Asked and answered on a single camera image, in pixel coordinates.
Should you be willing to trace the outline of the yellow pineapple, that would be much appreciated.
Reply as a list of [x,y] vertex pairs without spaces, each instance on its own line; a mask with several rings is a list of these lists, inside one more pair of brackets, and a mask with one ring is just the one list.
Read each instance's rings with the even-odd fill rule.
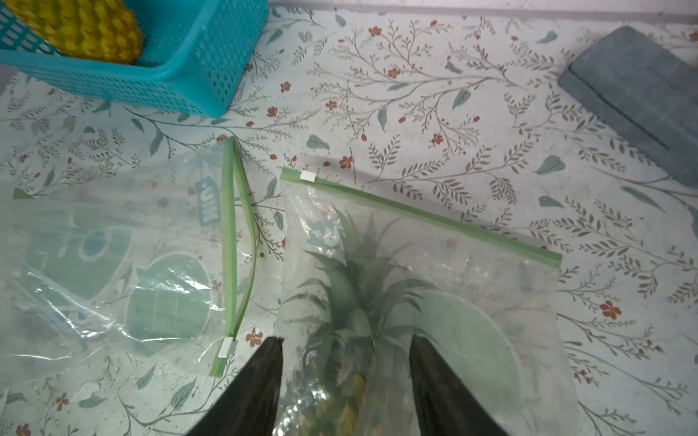
[[5,6],[64,56],[131,65],[143,52],[136,15],[122,1],[6,1]]

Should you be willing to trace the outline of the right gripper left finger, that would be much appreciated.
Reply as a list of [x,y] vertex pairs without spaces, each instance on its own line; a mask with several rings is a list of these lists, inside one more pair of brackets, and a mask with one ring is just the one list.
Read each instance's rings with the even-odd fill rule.
[[190,435],[270,436],[278,410],[283,340],[268,337]]

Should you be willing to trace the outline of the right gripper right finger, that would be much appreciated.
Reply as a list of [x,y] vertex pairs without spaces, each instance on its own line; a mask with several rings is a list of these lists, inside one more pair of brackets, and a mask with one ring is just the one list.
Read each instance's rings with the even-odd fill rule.
[[507,436],[427,338],[412,337],[409,360],[421,434]]

